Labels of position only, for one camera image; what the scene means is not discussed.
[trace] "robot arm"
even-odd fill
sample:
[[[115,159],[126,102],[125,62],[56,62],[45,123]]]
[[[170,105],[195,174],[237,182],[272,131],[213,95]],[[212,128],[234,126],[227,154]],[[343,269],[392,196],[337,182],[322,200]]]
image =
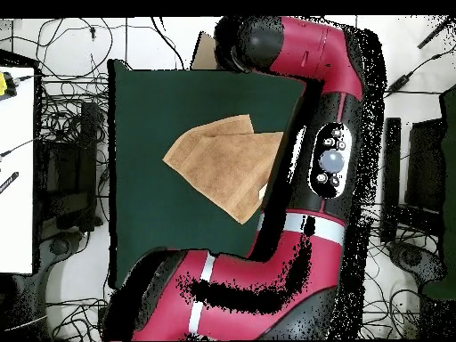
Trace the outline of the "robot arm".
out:
[[[223,17],[215,38],[220,68],[303,83],[252,249],[247,259],[205,250],[146,255],[129,276],[136,289],[127,281],[111,299],[105,340],[327,334],[361,147],[360,47],[349,30],[289,17]],[[272,287],[291,260],[280,297]]]

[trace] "tan towel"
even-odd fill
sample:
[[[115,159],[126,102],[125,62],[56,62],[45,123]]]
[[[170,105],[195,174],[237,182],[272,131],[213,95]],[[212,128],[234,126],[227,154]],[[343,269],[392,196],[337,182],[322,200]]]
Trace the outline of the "tan towel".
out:
[[[187,131],[163,161],[244,224],[261,205],[282,135],[254,134],[249,115],[230,117]]]

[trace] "cardboard box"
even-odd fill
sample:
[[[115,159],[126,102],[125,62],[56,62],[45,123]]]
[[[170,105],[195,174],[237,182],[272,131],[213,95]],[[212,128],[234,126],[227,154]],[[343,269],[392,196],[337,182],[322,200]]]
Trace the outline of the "cardboard box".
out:
[[[215,51],[216,41],[201,31],[193,52],[191,69],[217,69]]]

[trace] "yellow device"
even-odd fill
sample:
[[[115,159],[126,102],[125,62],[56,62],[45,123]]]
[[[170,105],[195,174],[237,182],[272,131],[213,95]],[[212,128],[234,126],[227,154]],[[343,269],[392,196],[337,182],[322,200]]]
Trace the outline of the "yellow device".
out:
[[[14,97],[16,92],[17,80],[12,78],[9,72],[0,72],[0,101]]]

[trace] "green object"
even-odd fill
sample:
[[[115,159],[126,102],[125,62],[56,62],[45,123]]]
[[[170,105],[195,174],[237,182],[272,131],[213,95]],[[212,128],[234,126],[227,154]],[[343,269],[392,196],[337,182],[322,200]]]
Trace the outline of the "green object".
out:
[[[118,288],[156,247],[245,256],[259,211],[240,225],[162,159],[186,131],[249,114],[257,133],[284,131],[303,92],[294,79],[210,70],[134,71],[114,61]]]
[[[423,291],[435,300],[456,300],[456,86],[441,95],[440,103],[448,126],[442,140],[446,166],[443,250],[448,273],[442,281],[428,283]]]

